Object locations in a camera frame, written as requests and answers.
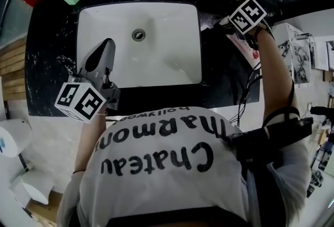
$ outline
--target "toilet paper roll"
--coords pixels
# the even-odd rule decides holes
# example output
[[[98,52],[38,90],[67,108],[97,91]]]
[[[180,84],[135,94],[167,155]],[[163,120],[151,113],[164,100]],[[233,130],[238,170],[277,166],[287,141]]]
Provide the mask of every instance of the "toilet paper roll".
[[[24,120],[0,122],[0,156],[15,157],[32,141],[32,130]]]

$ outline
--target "white t-shirt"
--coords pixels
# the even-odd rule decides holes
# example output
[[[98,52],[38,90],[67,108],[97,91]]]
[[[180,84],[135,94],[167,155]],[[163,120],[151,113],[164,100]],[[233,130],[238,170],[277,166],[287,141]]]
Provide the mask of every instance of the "white t-shirt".
[[[248,196],[255,186],[243,179],[235,153],[222,142],[236,132],[225,118],[201,107],[121,119],[102,134],[86,171],[72,175],[57,223],[68,226],[74,210],[81,226],[106,226],[119,217],[219,207],[259,225],[256,198]],[[282,153],[283,166],[268,168],[291,220],[303,206],[311,170],[303,141]]]

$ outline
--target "black cable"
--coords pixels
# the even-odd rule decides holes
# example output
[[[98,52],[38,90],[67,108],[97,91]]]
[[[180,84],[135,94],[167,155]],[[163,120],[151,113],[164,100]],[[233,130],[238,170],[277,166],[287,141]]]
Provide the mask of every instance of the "black cable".
[[[256,83],[258,80],[261,80],[262,79],[262,75],[261,76],[258,76],[257,78],[255,78],[252,83],[247,87],[247,89],[243,92],[240,100],[242,100],[243,98],[243,103],[244,103],[244,111],[242,113],[242,115],[244,114],[245,112],[245,109],[246,109],[246,102],[247,102],[247,96],[249,94],[249,90],[251,88],[251,86]],[[240,107],[241,107],[241,103],[239,102],[239,109],[238,109],[238,120],[237,120],[237,126],[238,128],[240,127],[240,118],[242,117],[242,115],[240,115]]]
[[[255,67],[253,67],[252,71],[249,73],[248,75],[248,78],[247,78],[247,83],[246,83],[246,89],[243,91],[242,95],[241,95],[241,98],[240,98],[240,101],[239,101],[239,107],[238,107],[238,113],[233,116],[229,122],[232,124],[234,122],[237,122],[237,126],[239,127],[240,126],[240,118],[242,117],[242,115],[244,114],[245,112],[245,109],[246,109],[246,102],[247,102],[247,95],[249,93],[249,89],[250,87],[255,83],[257,82],[258,80],[260,80],[262,78],[262,76],[259,76],[257,78],[255,78],[255,80],[249,85],[249,81],[251,80],[252,78],[252,75],[254,73],[254,71],[256,70],[256,68],[260,65],[260,62],[256,64]]]

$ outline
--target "wooden panel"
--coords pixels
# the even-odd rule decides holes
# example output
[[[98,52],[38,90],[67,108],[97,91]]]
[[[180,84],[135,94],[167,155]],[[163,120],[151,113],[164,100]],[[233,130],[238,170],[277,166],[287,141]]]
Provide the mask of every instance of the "wooden panel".
[[[4,60],[7,60],[7,59],[10,59],[10,58],[14,57],[15,55],[24,53],[25,51],[26,51],[26,46],[25,45],[23,45],[21,47],[18,47],[16,49],[13,49],[13,50],[9,51],[8,53],[5,53],[5,54],[1,55],[0,56],[0,62],[2,62]]]
[[[25,54],[27,37],[0,50],[0,76],[4,100],[26,99]]]
[[[14,79],[24,78],[25,77],[25,70],[21,69],[12,73],[9,73],[7,75],[4,75],[1,77],[2,83],[4,84],[7,81],[11,81]]]
[[[6,67],[0,69],[0,76],[2,76],[4,74],[8,74],[10,72],[20,70],[20,69],[24,69],[24,67],[25,67],[25,62],[24,61],[20,61],[20,62],[17,62],[15,64],[13,64],[13,65],[6,66]]]
[[[10,66],[10,65],[12,65],[12,64],[14,64],[14,63],[23,61],[23,60],[25,59],[25,57],[26,57],[25,52],[20,53],[20,54],[18,54],[18,55],[16,55],[16,56],[13,56],[13,57],[11,57],[11,58],[9,58],[9,59],[7,59],[7,60],[4,60],[4,61],[0,62],[0,68],[4,68],[4,67],[6,67],[6,66]]]
[[[11,93],[11,94],[3,94],[4,101],[10,101],[10,100],[23,100],[26,99],[26,93]]]
[[[9,88],[4,88],[2,89],[3,94],[10,94],[10,93],[21,93],[26,91],[26,86],[25,85],[19,85],[19,86],[14,86],[14,87],[9,87]]]
[[[13,79],[2,83],[2,88],[14,87],[25,84],[25,78]]]
[[[27,43],[27,36],[23,37],[22,39],[17,40],[16,42],[11,43],[10,45],[7,45],[6,47],[2,48],[0,50],[0,55],[4,55],[8,53],[9,51],[16,49],[18,47],[21,47]]]

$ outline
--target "person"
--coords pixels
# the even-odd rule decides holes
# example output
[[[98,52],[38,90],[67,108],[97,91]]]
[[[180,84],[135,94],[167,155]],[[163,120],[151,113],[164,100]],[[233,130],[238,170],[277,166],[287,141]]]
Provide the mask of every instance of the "person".
[[[267,126],[284,121],[293,82],[270,33],[261,28],[255,38]],[[299,119],[295,96],[289,111],[290,119]],[[252,173],[243,176],[234,150],[222,143],[236,132],[225,118],[201,107],[131,115],[108,129],[105,117],[96,116],[82,127],[58,226],[261,226],[260,188]],[[292,221],[311,180],[303,140],[280,152],[282,164],[269,163],[267,169],[284,215],[277,212],[271,226],[278,219],[284,225]],[[272,185],[262,180],[262,188]],[[273,200],[267,209],[278,211],[278,203]]]

